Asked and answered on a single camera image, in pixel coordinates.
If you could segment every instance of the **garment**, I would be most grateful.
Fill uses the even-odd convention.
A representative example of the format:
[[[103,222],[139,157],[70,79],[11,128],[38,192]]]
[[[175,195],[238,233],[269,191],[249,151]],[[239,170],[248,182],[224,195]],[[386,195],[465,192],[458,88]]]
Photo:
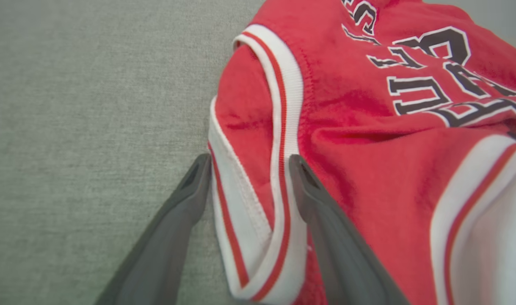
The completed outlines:
[[[302,155],[414,305],[516,303],[516,49],[454,6],[267,0],[211,103],[234,297],[327,303]]]

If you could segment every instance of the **red fabric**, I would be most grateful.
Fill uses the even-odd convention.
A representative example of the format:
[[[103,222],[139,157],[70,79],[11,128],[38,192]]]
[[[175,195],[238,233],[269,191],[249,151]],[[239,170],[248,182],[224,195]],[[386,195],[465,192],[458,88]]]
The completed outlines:
[[[347,8],[361,1],[353,0]],[[497,113],[466,128],[447,128],[430,112],[398,115],[394,101],[431,98],[432,92],[392,96],[388,77],[434,77],[453,104],[491,103],[506,98],[483,80],[475,80],[490,97],[475,98],[460,89],[444,68],[449,61],[403,47],[426,67],[377,68],[368,59],[395,59],[392,42],[455,27],[466,33],[471,50],[463,65],[468,71],[516,91],[516,49],[475,25],[454,6],[420,0],[369,0],[377,9],[374,36],[356,25],[341,0],[268,0],[252,24],[265,25],[290,48],[304,79],[304,104],[298,144],[333,198],[351,218],[374,253],[414,305],[436,303],[430,263],[430,220],[434,207],[460,162],[477,141],[505,134],[515,126],[516,113]],[[344,25],[358,36],[381,45],[347,37]],[[445,47],[437,56],[448,54]],[[516,102],[515,96],[507,97]],[[453,107],[461,114],[470,106]],[[271,98],[263,70],[242,46],[227,65],[216,107],[223,132],[249,173],[265,214],[273,226],[269,164],[272,142]],[[296,304],[325,303],[316,257],[309,252],[306,283]]]

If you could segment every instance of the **chicago bulls jersey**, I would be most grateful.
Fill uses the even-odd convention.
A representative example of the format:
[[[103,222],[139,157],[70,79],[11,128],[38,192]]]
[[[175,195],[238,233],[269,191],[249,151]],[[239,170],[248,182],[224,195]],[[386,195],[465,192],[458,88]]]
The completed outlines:
[[[453,6],[267,0],[211,103],[229,289],[326,303],[302,155],[414,305],[516,303],[516,49]]]

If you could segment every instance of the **red stripe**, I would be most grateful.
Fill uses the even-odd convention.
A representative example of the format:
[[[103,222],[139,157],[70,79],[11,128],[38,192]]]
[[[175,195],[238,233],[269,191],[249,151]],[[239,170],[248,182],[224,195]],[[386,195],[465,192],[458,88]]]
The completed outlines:
[[[468,201],[465,203],[459,214],[455,217],[455,220],[450,229],[450,233],[448,235],[448,241],[446,242],[446,258],[444,263],[444,274],[446,277],[446,293],[448,296],[448,302],[450,305],[454,305],[453,301],[453,293],[452,286],[450,281],[450,263],[452,259],[452,249],[455,238],[457,237],[457,233],[459,232],[459,228],[461,228],[461,224],[465,220],[466,216],[472,210],[472,207],[476,205],[476,203],[480,200],[482,195],[486,192],[488,187],[494,182],[496,177],[503,170],[504,166],[510,160],[512,155],[516,152],[516,143],[510,145],[500,156],[500,158],[495,162],[491,170],[488,172],[484,180],[480,183],[476,191],[471,195]]]
[[[211,151],[211,156],[213,158],[213,168],[215,168],[215,177],[217,179],[218,197],[221,202],[222,217],[224,220],[224,226],[226,228],[227,239],[229,241],[229,245],[231,246],[231,251],[233,252],[233,259],[235,260],[235,268],[237,269],[237,274],[239,275],[239,282],[241,283],[241,287],[244,287],[246,284],[248,284],[248,273],[246,272],[245,263],[243,262],[243,255],[241,254],[241,248],[239,247],[237,237],[235,236],[235,231],[233,230],[233,224],[231,223],[231,218],[229,217],[229,211],[227,210],[226,197],[224,196],[224,190],[222,189],[221,176],[218,172],[215,153],[211,148],[211,144],[209,143],[208,145],[209,150]]]
[[[286,90],[284,88],[284,82],[282,79],[281,68],[273,55],[273,52],[267,47],[267,45],[255,35],[251,33],[244,32],[243,35],[254,39],[262,48],[265,50],[271,64],[273,65],[273,70],[275,71],[275,77],[277,78],[277,84],[279,85],[279,92],[281,95],[281,147],[279,151],[279,183],[281,186],[281,195],[282,195],[282,207],[284,210],[284,233],[282,234],[281,241],[281,249],[279,251],[279,257],[277,257],[277,261],[273,266],[273,270],[271,274],[269,274],[268,279],[262,288],[252,297],[252,301],[259,302],[261,301],[273,288],[277,279],[279,279],[279,275],[281,274],[284,261],[286,259],[286,253],[288,249],[288,243],[290,239],[290,229],[291,229],[291,219],[290,219],[290,210],[288,206],[288,195],[286,190],[286,180],[284,178],[284,143],[285,143],[285,134],[286,134]]]

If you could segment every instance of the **table surface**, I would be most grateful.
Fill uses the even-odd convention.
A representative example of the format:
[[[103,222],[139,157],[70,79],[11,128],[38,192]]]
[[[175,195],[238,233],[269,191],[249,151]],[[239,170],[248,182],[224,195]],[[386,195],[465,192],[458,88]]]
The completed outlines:
[[[263,0],[0,0],[0,305],[91,304],[206,151]],[[516,1],[443,1],[516,46]],[[234,304],[211,206],[180,304]]]

